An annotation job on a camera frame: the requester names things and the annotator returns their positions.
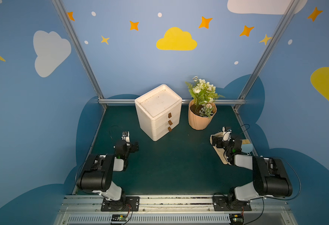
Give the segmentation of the white drawer cabinet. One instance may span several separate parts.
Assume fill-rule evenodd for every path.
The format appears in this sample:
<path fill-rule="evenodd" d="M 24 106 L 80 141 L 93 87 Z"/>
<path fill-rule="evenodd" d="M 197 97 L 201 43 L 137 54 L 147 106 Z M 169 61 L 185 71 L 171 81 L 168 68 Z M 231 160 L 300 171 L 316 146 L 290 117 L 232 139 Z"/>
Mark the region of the white drawer cabinet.
<path fill-rule="evenodd" d="M 140 128 L 157 141 L 179 124 L 182 98 L 162 84 L 136 98 L 135 107 Z"/>

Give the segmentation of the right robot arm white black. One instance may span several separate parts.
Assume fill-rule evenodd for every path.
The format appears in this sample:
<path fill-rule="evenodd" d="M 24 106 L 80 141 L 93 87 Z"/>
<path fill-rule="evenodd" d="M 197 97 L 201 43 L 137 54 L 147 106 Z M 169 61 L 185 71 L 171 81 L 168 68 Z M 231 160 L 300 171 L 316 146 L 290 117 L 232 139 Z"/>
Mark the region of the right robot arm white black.
<path fill-rule="evenodd" d="M 242 152 L 242 140 L 220 132 L 210 136 L 210 144 L 223 155 L 226 165 L 252 171 L 252 181 L 232 187 L 225 197 L 225 206 L 232 211 L 245 209 L 251 200 L 262 197 L 290 197 L 293 187 L 279 158 L 250 156 Z"/>

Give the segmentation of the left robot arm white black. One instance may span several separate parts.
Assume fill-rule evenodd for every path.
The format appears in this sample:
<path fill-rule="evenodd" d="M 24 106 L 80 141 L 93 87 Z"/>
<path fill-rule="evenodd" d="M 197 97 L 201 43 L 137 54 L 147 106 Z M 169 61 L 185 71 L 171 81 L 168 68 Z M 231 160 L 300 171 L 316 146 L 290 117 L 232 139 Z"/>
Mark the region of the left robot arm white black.
<path fill-rule="evenodd" d="M 123 132 L 113 154 L 89 155 L 76 177 L 77 188 L 103 197 L 102 212 L 137 211 L 140 198 L 126 196 L 125 191 L 113 182 L 113 172 L 125 171 L 130 153 L 137 151 L 138 142 L 130 142 L 129 132 Z"/>

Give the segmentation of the beige work glove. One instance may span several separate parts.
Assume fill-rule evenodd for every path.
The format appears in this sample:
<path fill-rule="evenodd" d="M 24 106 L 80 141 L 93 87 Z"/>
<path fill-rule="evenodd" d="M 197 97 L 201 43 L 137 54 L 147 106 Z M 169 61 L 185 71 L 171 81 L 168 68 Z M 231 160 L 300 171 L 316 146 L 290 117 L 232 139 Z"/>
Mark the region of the beige work glove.
<path fill-rule="evenodd" d="M 214 135 L 211 135 L 211 136 L 222 137 L 223 136 L 223 132 L 218 132 L 218 133 L 216 133 Z M 216 151 L 216 153 L 218 154 L 218 156 L 220 157 L 222 163 L 225 164 L 225 165 L 229 165 L 230 164 L 228 162 L 227 156 L 225 155 L 227 147 L 225 147 L 223 149 L 217 149 L 216 147 L 213 147 L 214 150 Z"/>

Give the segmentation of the potted artificial flower plant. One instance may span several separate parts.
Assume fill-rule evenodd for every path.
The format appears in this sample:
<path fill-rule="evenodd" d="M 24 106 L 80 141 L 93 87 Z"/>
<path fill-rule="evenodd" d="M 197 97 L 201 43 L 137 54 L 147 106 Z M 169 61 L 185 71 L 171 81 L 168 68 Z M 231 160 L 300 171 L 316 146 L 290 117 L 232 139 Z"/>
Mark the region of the potted artificial flower plant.
<path fill-rule="evenodd" d="M 198 76 L 186 85 L 192 97 L 188 107 L 189 125 L 195 130 L 204 130 L 217 113 L 215 101 L 222 95 L 216 92 L 216 86 Z"/>

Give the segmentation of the left circuit board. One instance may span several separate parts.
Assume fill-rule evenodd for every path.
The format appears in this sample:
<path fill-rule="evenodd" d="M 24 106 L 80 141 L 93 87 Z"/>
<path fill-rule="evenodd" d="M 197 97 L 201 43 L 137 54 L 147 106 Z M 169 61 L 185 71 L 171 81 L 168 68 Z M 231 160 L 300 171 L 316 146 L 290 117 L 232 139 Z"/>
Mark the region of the left circuit board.
<path fill-rule="evenodd" d="M 127 216 L 122 215 L 122 214 L 113 214 L 111 216 L 111 222 L 118 222 L 118 223 L 125 223 L 127 222 Z"/>

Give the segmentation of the circuit board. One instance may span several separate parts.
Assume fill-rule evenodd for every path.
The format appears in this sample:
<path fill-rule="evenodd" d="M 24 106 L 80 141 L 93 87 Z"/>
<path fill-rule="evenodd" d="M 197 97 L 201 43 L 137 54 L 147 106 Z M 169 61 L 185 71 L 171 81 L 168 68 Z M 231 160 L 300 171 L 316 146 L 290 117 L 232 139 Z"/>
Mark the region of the circuit board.
<path fill-rule="evenodd" d="M 231 225 L 243 225 L 244 217 L 241 214 L 230 214 L 229 215 Z"/>
<path fill-rule="evenodd" d="M 118 222 L 118 223 L 125 223 L 127 222 L 127 216 L 122 215 L 122 214 L 113 214 L 111 216 L 111 222 Z"/>

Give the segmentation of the right circuit board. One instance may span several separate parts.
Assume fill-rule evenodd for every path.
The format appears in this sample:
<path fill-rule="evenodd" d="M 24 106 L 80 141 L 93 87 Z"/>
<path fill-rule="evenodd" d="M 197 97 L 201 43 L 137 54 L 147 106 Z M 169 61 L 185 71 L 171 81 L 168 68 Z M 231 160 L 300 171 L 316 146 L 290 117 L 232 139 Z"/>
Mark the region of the right circuit board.
<path fill-rule="evenodd" d="M 243 225 L 244 217 L 241 214 L 230 214 L 229 215 L 231 225 Z"/>

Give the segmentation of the aluminium frame back rail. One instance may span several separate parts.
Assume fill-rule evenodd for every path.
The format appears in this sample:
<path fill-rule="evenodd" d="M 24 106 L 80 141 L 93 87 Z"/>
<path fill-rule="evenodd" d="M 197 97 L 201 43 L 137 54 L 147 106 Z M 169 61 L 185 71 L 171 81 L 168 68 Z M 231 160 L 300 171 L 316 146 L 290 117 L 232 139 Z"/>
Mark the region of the aluminium frame back rail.
<path fill-rule="evenodd" d="M 99 98 L 99 104 L 135 104 L 135 99 L 109 99 L 109 98 Z M 246 101 L 244 99 L 217 99 L 215 102 L 217 105 L 244 105 Z"/>

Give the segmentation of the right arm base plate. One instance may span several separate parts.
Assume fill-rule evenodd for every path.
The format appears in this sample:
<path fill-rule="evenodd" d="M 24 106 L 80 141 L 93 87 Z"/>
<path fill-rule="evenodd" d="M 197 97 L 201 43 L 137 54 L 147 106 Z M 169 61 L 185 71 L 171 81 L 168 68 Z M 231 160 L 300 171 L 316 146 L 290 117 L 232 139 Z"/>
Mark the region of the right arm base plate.
<path fill-rule="evenodd" d="M 252 210 L 250 203 L 246 201 L 239 201 L 236 198 L 227 199 L 227 196 L 213 196 L 213 207 L 216 212 L 226 211 L 245 211 L 250 212 Z"/>

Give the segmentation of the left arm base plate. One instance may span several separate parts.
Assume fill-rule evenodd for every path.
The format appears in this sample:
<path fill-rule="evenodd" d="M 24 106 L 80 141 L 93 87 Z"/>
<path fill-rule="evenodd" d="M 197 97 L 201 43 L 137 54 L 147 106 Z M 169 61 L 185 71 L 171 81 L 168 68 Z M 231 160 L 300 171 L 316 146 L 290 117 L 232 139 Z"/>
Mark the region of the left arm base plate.
<path fill-rule="evenodd" d="M 139 210 L 140 197 L 127 196 L 118 201 L 108 201 L 103 199 L 101 205 L 102 212 L 137 212 Z"/>

